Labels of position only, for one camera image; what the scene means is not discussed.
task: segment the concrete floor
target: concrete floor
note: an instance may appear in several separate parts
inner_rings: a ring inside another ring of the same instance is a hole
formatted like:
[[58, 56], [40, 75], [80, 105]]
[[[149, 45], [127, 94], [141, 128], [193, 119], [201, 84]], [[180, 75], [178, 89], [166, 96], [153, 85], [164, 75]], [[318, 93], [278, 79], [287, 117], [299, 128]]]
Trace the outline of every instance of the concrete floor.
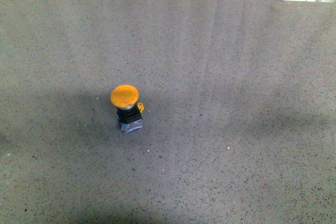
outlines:
[[336, 4], [0, 6], [0, 223], [336, 223]]

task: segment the terrazzo surface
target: terrazzo surface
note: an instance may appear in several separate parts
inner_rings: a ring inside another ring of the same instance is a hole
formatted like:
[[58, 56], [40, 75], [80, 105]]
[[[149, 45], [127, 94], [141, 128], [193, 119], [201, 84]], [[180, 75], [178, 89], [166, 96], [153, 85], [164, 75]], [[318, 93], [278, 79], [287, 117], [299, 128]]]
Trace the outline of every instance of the terrazzo surface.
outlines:
[[336, 4], [0, 6], [0, 223], [336, 223]]

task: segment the gray countertop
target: gray countertop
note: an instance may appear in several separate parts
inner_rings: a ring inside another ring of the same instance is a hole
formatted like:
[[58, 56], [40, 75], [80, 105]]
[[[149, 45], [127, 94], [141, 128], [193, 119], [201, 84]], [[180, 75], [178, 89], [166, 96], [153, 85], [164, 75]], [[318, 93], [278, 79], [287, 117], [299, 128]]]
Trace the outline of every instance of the gray countertop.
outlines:
[[336, 4], [0, 6], [1, 223], [336, 222]]

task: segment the speckled gray surface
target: speckled gray surface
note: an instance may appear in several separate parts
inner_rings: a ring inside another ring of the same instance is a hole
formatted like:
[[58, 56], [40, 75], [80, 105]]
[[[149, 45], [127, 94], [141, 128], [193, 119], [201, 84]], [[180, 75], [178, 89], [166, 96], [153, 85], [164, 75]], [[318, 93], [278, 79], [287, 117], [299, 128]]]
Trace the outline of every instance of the speckled gray surface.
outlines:
[[0, 6], [0, 223], [336, 222], [336, 4]]

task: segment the yellow mushroom button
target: yellow mushroom button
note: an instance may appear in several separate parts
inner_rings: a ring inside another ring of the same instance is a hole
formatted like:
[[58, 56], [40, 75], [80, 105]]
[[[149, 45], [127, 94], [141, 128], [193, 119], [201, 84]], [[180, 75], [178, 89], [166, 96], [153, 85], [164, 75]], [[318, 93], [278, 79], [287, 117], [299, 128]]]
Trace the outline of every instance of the yellow mushroom button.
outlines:
[[132, 85], [120, 85], [112, 90], [110, 98], [114, 106], [129, 109], [137, 102], [139, 92]]

